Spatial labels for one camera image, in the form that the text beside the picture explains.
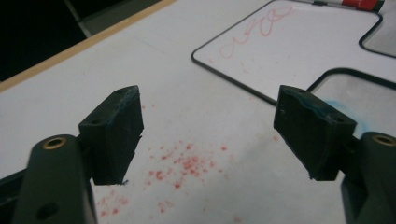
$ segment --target white table surface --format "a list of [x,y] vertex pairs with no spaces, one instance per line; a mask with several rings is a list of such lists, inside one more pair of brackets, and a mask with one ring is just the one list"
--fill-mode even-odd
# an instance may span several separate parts
[[[128,184],[94,187],[100,223],[345,223],[342,176],[309,180],[273,129],[275,108],[191,61],[266,3],[178,0],[2,91],[0,177],[25,168],[38,141],[78,135],[111,92],[138,85],[145,130]],[[198,161],[187,175],[186,161]]]

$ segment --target blue ink stain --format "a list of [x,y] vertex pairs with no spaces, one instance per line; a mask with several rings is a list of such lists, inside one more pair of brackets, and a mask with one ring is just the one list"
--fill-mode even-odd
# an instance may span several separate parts
[[363,133],[370,131],[368,124],[356,113],[354,113],[347,105],[343,105],[342,103],[334,100],[325,100],[324,102],[341,111],[341,113],[347,115],[348,117],[354,119],[358,123],[354,134],[356,137],[360,138]]

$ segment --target small whiteboard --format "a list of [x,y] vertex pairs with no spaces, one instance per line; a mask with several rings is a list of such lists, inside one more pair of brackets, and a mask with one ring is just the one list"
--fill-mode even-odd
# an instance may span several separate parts
[[380,22],[372,12],[273,1],[198,48],[192,59],[272,104],[280,85],[306,90],[336,67],[394,82],[396,60],[360,45]]

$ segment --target wooden edge strip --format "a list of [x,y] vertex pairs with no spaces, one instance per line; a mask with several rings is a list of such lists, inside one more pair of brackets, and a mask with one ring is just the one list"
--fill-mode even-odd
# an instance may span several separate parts
[[0,82],[0,92],[5,91],[30,77],[33,77],[51,68],[52,66],[61,63],[68,58],[73,57],[74,55],[82,52],[84,49],[87,49],[90,46],[97,44],[98,42],[114,35],[115,33],[125,29],[126,27],[134,24],[137,21],[146,18],[147,16],[157,12],[158,10],[171,5],[174,2],[176,2],[176,0],[162,0],[161,2],[158,2],[150,7],[147,7],[123,21],[120,21],[117,24],[110,26],[109,28],[105,29],[103,32],[79,42],[75,46],[72,46],[69,49],[66,49],[48,58],[47,60],[38,63],[31,68],[26,69],[25,71],[15,75],[14,77],[11,77],[9,79],[4,80],[3,82]]

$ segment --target whiteboard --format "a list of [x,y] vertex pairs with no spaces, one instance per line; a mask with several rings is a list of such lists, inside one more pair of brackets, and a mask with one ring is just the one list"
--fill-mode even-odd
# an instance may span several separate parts
[[336,67],[394,82],[395,59],[360,45],[380,22],[372,12],[273,1],[198,48],[192,59],[273,104],[280,85],[306,90]]

